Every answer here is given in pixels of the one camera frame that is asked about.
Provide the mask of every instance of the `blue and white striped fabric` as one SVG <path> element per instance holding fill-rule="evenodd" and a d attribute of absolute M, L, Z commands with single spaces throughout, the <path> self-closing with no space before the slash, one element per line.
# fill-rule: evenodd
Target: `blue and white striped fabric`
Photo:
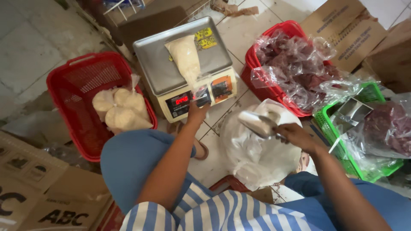
<path fill-rule="evenodd" d="M 210 197 L 192 183 L 173 214 L 153 202 L 134 206 L 120 231 L 318 231 L 305 215 L 259 202 L 251 196 L 225 191 Z"/>

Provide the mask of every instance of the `metal scoop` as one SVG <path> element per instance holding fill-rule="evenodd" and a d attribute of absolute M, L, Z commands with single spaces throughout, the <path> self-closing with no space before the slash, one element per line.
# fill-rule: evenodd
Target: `metal scoop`
<path fill-rule="evenodd" d="M 276 113 L 269 113 L 269 117 L 251 111 L 242 111 L 238 114 L 238 121 L 263 139 L 268 139 L 272 136 L 286 139 L 283 135 L 274 131 L 278 127 L 275 122 L 278 119 L 279 115 Z"/>

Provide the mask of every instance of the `red plastic basket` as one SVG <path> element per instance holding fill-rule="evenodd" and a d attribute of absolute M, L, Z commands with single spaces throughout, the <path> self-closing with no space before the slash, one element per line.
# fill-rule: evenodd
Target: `red plastic basket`
<path fill-rule="evenodd" d="M 115 52 L 90 53 L 67 61 L 47 77 L 47 87 L 54 104 L 63 116 L 70 136 L 82 156 L 99 162 L 104 144 L 113 136 L 107 130 L 92 105 L 101 90 L 129 85 L 131 69 Z M 139 86 L 136 91 L 142 94 Z M 157 118 L 146 98 L 147 111 L 157 128 Z"/>
<path fill-rule="evenodd" d="M 282 29 L 288 36 L 299 36 L 302 38 L 307 38 L 304 31 L 300 27 L 300 25 L 292 20 L 285 21 L 283 23 L 278 23 L 272 28 L 265 31 L 262 35 L 271 36 L 275 30 Z M 283 102 L 283 98 L 286 96 L 285 92 L 279 87 L 267 87 L 267 88 L 255 88 L 254 85 L 251 83 L 251 70 L 257 67 L 261 67 L 261 64 L 257 58 L 256 52 L 254 50 L 254 46 L 248 49 L 247 53 L 245 54 L 245 62 L 244 68 L 241 72 L 241 79 L 247 84 L 248 88 L 257 96 L 258 99 L 261 101 L 270 98 L 275 100 L 281 104 L 283 104 L 288 110 L 293 112 L 298 117 L 310 116 L 311 113 L 307 113 L 302 111 L 298 108 L 298 106 L 294 103 L 293 106 L 285 105 Z M 330 61 L 324 61 L 324 65 L 330 65 Z"/>

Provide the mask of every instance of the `scale display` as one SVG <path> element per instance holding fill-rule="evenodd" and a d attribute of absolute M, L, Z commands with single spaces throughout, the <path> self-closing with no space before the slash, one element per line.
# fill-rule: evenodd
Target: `scale display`
<path fill-rule="evenodd" d="M 193 96 L 191 91 L 187 91 L 183 94 L 177 95 L 173 98 L 167 99 L 166 103 L 170 110 L 170 114 L 173 118 L 188 113 L 189 104 L 191 100 L 197 102 L 197 106 L 204 106 L 206 103 L 211 102 L 211 97 L 208 89 L 206 89 L 201 95 Z"/>

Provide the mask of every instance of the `stainless steel scale tray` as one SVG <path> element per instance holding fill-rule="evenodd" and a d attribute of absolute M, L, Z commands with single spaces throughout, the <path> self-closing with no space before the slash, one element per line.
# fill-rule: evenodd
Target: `stainless steel scale tray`
<path fill-rule="evenodd" d="M 175 62 L 169 60 L 169 51 L 164 44 L 187 35 L 193 35 L 208 27 L 211 28 L 217 45 L 198 51 L 198 55 L 201 72 L 214 73 L 231 66 L 233 62 L 218 34 L 214 21 L 209 16 L 133 43 L 134 51 L 154 95 L 163 95 L 187 85 Z"/>

